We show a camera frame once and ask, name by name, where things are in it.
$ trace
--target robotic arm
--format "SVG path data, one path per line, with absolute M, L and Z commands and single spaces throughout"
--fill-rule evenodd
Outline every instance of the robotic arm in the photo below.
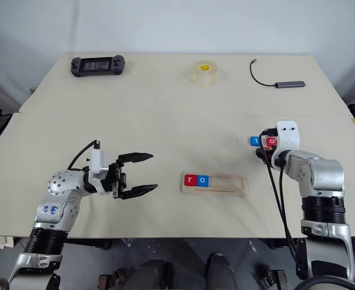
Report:
M 304 219 L 301 231 L 307 236 L 296 246 L 299 278 L 330 275 L 354 280 L 355 266 L 350 226 L 345 223 L 344 170 L 336 160 L 326 160 L 298 150 L 295 122 L 280 121 L 261 136 L 277 138 L 277 146 L 257 149 L 257 156 L 270 167 L 283 170 L 299 184 Z
M 89 165 L 73 169 L 77 158 L 91 149 Z M 27 246 L 20 253 L 8 283 L 14 289 L 58 289 L 60 277 L 53 273 L 62 260 L 62 248 L 80 210 L 81 199 L 93 193 L 113 193 L 113 198 L 129 199 L 142 196 L 157 188 L 157 184 L 141 185 L 124 191 L 126 175 L 121 171 L 124 163 L 147 160 L 147 153 L 119 155 L 109 164 L 109 155 L 100 150 L 100 142 L 87 145 L 72 161 L 68 169 L 50 177 L 47 194 L 38 206 L 37 215 Z

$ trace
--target floor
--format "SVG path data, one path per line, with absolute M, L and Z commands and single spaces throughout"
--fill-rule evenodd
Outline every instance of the floor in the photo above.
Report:
M 0 277 L 8 277 L 26 241 L 22 239 L 14 248 L 0 250 Z M 101 274 L 125 268 L 129 276 L 146 260 L 162 259 L 174 266 L 174 288 L 201 290 L 205 289 L 207 258 L 215 252 L 222 253 L 229 260 L 239 289 L 265 289 L 255 281 L 258 265 L 286 270 L 289 289 L 300 282 L 289 250 L 272 250 L 260 239 L 135 239 L 130 247 L 117 239 L 112 240 L 108 250 L 65 244 L 63 262 L 56 273 L 61 276 L 61 290 L 97 289 Z

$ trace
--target white table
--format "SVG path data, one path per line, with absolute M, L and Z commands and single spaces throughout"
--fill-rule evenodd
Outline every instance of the white table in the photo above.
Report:
M 29 235 L 48 178 L 98 139 L 112 160 L 154 154 L 124 171 L 129 187 L 159 187 L 127 201 L 84 198 L 71 237 L 284 237 L 266 166 L 249 137 L 295 120 L 301 149 L 343 165 L 347 222 L 355 236 L 355 126 L 312 56 L 125 54 L 122 75 L 84 78 L 69 72 L 72 57 L 56 62 L 0 138 L 0 235 Z M 258 85 L 249 75 L 253 58 L 262 82 L 303 80 L 307 86 Z M 190 82 L 198 60 L 217 64 L 215 85 Z M 76 166 L 86 165 L 86 157 Z M 182 193 L 182 172 L 244 175 L 248 195 Z M 284 196 L 290 231 L 301 236 L 301 198 L 289 178 Z

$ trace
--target black cable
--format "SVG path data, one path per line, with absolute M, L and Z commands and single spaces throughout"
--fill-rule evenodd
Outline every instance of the black cable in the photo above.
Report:
M 290 253 L 292 254 L 292 257 L 293 257 L 294 261 L 296 261 L 296 252 L 295 252 L 295 249 L 293 248 L 292 243 L 290 241 L 290 240 L 292 240 L 292 237 L 290 235 L 289 229 L 287 228 L 287 225 L 286 225 L 286 222 L 285 222 L 285 218 L 284 218 L 284 215 L 283 215 L 283 210 L 282 210 L 282 207 L 281 207 L 281 204 L 280 204 L 280 199 L 279 199 L 278 193 L 277 193 L 277 187 L 275 186 L 273 174 L 272 174 L 272 171 L 271 171 L 271 168 L 270 168 L 270 162 L 269 162 L 269 159 L 267 157 L 266 151 L 263 149 L 262 140 L 261 140 L 262 136 L 263 136 L 263 132 L 259 136 L 260 147 L 261 147 L 261 150 L 263 152 L 264 158 L 266 160 L 267 171 L 269 172 L 269 177 L 270 177 L 270 181 L 272 183 L 272 187 L 273 187 L 273 191 L 274 191 L 274 195 L 275 195 L 275 200 L 277 202 L 278 211 L 280 212 L 282 223 L 284 224 L 286 241 L 287 241 L 287 244 L 289 246 Z
M 355 284 L 351 281 L 332 276 L 314 276 L 298 284 L 298 286 L 294 288 L 294 290 L 306 290 L 314 285 L 324 283 L 338 285 L 341 287 L 345 287 L 349 290 L 355 290 Z
M 252 78 L 253 78 L 257 83 L 259 83 L 260 85 L 263 85 L 263 86 L 275 86 L 275 84 L 274 84 L 274 85 L 267 85 L 267 84 L 265 84 L 265 83 L 261 83 L 261 82 L 259 82 L 259 81 L 254 77 L 254 75 L 252 74 L 251 65 L 252 65 L 254 62 L 256 62 L 256 61 L 257 61 L 256 59 L 253 59 L 253 60 L 251 61 L 251 63 L 250 63 L 250 73 L 251 73 Z
M 286 212 L 285 212 L 285 202 L 284 202 L 284 195 L 283 195 L 283 187 L 282 187 L 282 180 L 283 180 L 283 175 L 284 175 L 284 167 L 285 164 L 281 165 L 281 170 L 280 170 L 280 199 L 281 199 L 281 208 L 282 208 L 282 214 L 284 217 L 284 226 L 287 228 L 287 242 L 291 244 L 294 253 L 296 252 L 296 245 L 294 244 L 293 238 L 290 235 L 289 228 L 287 227 L 287 221 L 286 221 Z
M 68 170 L 72 170 L 72 167 L 73 167 L 74 163 L 77 161 L 77 159 L 82 155 L 83 152 L 85 152 L 88 148 L 92 147 L 95 142 L 97 142 L 97 141 L 94 140 L 94 141 L 90 142 L 81 151 L 79 151 L 79 153 L 70 162 L 70 165 L 68 166 Z

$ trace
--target white wall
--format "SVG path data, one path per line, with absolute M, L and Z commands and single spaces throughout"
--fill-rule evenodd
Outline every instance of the white wall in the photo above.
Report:
M 355 98 L 355 0 L 0 0 L 0 86 L 19 104 L 62 51 L 314 54 Z

